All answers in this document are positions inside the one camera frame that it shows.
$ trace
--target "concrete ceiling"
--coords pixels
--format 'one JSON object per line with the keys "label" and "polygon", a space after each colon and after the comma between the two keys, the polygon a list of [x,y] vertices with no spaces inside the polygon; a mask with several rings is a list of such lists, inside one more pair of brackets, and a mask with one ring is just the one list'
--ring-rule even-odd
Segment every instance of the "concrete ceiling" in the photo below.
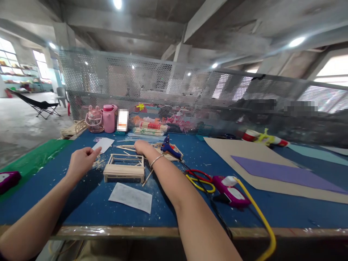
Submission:
{"label": "concrete ceiling", "polygon": [[[121,10],[112,0],[2,0],[0,19],[19,28],[0,28],[57,43],[55,23],[65,22],[78,46],[152,58],[173,58],[182,41],[185,62],[230,67],[348,41],[346,10],[347,0],[123,0]],[[305,43],[289,50],[300,36]]]}

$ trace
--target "ceiling light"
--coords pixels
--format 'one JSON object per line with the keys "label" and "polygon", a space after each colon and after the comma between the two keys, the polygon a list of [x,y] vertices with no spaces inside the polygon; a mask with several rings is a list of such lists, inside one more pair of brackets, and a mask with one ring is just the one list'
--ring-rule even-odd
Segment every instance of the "ceiling light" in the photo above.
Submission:
{"label": "ceiling light", "polygon": [[113,0],[113,4],[115,5],[116,9],[120,10],[122,8],[122,0]]}
{"label": "ceiling light", "polygon": [[291,43],[289,43],[289,47],[298,46],[298,45],[302,44],[305,39],[306,39],[305,37],[296,38]]}

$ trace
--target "metal mesh panel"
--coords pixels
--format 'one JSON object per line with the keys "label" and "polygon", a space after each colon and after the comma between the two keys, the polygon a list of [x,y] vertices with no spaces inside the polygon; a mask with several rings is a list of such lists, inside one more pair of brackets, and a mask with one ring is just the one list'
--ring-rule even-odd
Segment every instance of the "metal mesh panel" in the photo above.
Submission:
{"label": "metal mesh panel", "polygon": [[[84,119],[89,105],[115,104],[128,109],[130,117],[170,119],[170,132],[194,134],[202,123],[212,125],[214,133],[263,131],[267,126],[273,134],[293,140],[301,140],[292,134],[295,130],[313,129],[299,115],[313,116],[313,124],[347,124],[342,116],[338,122],[326,122],[328,115],[348,107],[343,86],[84,49],[60,50],[59,57],[74,120]],[[317,107],[292,101],[312,101]],[[139,112],[139,103],[150,108]],[[310,107],[304,109],[307,114],[284,112],[305,106]]]}

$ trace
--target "scissors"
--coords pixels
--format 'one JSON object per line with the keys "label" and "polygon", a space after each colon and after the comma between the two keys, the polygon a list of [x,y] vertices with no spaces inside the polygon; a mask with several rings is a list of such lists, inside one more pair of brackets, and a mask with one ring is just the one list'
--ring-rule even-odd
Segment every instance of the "scissors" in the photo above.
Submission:
{"label": "scissors", "polygon": [[[189,181],[191,181],[191,183],[196,187],[198,188],[200,191],[204,191],[204,189],[200,186],[198,186],[194,181],[198,181],[198,179],[200,180],[201,183],[203,184],[207,184],[207,185],[210,185],[211,186],[211,190],[207,190],[208,193],[214,193],[216,188],[215,186],[212,184],[213,182],[213,179],[207,175],[206,173],[204,173],[203,171],[200,171],[200,170],[186,170],[187,174],[186,174],[186,177],[188,178]],[[198,175],[195,174],[195,172],[197,173],[200,173],[200,174],[203,174],[204,176],[206,176],[207,178],[203,178],[203,177],[200,177]]]}

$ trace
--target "table edge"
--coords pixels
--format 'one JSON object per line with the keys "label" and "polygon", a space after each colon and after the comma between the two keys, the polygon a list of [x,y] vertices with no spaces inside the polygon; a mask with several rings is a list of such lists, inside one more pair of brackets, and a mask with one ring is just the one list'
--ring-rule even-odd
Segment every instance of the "table edge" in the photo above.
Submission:
{"label": "table edge", "polygon": [[[0,236],[11,226],[0,227]],[[276,237],[281,238],[345,238],[348,229],[320,228],[272,228]],[[230,228],[234,239],[269,238],[265,228]],[[121,226],[62,226],[57,227],[51,239],[96,239],[103,237],[180,237],[177,227],[121,227]]]}

